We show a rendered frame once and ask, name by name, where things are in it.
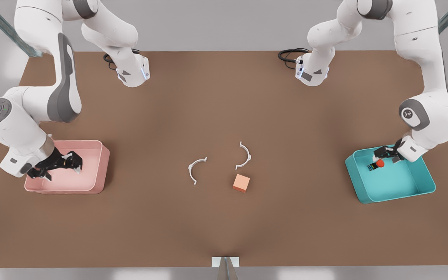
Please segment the pink storage box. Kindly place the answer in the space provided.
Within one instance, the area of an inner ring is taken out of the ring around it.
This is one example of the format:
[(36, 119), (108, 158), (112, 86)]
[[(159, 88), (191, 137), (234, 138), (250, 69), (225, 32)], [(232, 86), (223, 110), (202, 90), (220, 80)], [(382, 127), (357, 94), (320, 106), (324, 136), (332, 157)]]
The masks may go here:
[(103, 191), (110, 151), (98, 140), (56, 140), (55, 147), (64, 154), (76, 152), (82, 158), (82, 170), (56, 169), (52, 180), (26, 177), (26, 191), (41, 194), (98, 194)]

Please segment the blue storage box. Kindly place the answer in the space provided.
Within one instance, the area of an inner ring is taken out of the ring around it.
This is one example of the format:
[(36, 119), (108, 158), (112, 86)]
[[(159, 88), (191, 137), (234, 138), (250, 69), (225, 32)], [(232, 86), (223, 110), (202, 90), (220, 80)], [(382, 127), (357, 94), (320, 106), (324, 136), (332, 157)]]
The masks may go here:
[(385, 158), (384, 167), (370, 171), (375, 148), (357, 150), (345, 165), (359, 201), (363, 204), (434, 193), (436, 184), (423, 158), (415, 162), (393, 163)]

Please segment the white curved clip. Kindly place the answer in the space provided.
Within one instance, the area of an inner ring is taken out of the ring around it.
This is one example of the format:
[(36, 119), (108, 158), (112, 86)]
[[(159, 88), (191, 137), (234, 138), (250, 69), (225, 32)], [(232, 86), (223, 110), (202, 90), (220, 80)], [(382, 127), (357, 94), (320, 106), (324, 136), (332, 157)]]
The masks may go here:
[(196, 165), (197, 163), (206, 162), (207, 159), (208, 159), (207, 157), (198, 159), (198, 160), (194, 161), (193, 163), (191, 163), (191, 164), (188, 166), (189, 176), (190, 176), (190, 178), (192, 179), (194, 185), (197, 184), (197, 180), (193, 177), (192, 169), (193, 169), (194, 165)]
[(242, 142), (240, 142), (240, 145), (239, 145), (242, 149), (244, 149), (244, 151), (247, 153), (247, 159), (244, 161), (244, 163), (242, 163), (242, 164), (239, 164), (239, 165), (235, 165), (235, 170), (237, 170), (238, 168), (240, 168), (240, 167), (243, 167), (243, 166), (245, 166), (250, 160), (251, 160), (251, 154), (250, 154), (250, 152), (249, 152), (249, 149), (242, 143)]

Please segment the orange cube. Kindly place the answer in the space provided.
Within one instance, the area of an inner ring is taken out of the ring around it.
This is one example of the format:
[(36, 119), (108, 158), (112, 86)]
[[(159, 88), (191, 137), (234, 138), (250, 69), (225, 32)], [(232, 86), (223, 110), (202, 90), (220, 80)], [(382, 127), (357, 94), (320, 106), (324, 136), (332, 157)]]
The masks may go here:
[(233, 183), (233, 189), (245, 193), (247, 191), (249, 181), (250, 181), (249, 177), (237, 174)]

